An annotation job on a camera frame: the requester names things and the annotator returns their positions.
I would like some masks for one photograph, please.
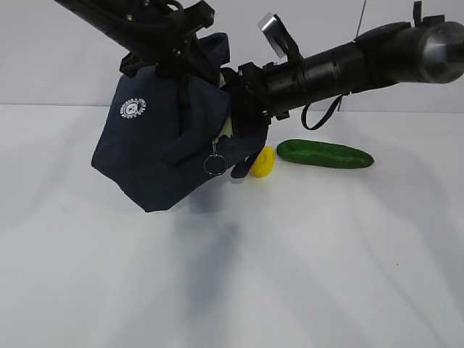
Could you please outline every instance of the white circular logo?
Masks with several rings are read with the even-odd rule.
[[[145,109],[146,102],[143,99],[129,99],[121,106],[120,114],[130,120],[142,115]]]

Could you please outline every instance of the metal key ring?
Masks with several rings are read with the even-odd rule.
[[[224,170],[219,172],[219,173],[213,173],[208,169],[208,162],[211,161],[211,160],[216,160],[216,159],[221,160],[223,162],[223,164],[224,164]],[[224,156],[221,156],[220,154],[212,154],[212,155],[208,156],[204,160],[203,168],[204,168],[204,171],[206,172],[206,174],[209,174],[209,175],[212,175],[212,176],[219,176],[219,175],[224,174],[227,171],[227,169],[229,168],[229,164],[228,164],[228,162],[227,162],[227,160],[225,159]]]

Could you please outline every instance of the yellow lemon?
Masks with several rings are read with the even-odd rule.
[[[274,149],[270,146],[266,146],[254,162],[249,173],[256,178],[264,178],[273,171],[275,161],[276,154]]]

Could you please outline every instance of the cucumber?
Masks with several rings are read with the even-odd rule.
[[[327,168],[367,168],[374,163],[372,156],[352,147],[299,139],[284,141],[277,154],[288,162]]]

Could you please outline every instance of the white backdrop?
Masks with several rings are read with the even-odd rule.
[[[182,1],[185,5],[195,1]],[[276,60],[257,22],[278,13],[304,55],[317,54],[355,35],[363,0],[210,0],[212,31],[229,34],[231,66]],[[413,0],[368,0],[362,31],[410,20]],[[445,13],[464,22],[462,0],[426,0],[426,15]],[[125,50],[52,0],[0,2],[0,104],[108,105]],[[463,112],[464,80],[448,86],[402,85],[345,101],[347,110]],[[328,102],[313,106],[325,109]]]
[[[89,165],[106,107],[0,115],[1,348],[463,348],[464,114],[341,112],[310,136],[371,168],[278,159],[154,214]]]

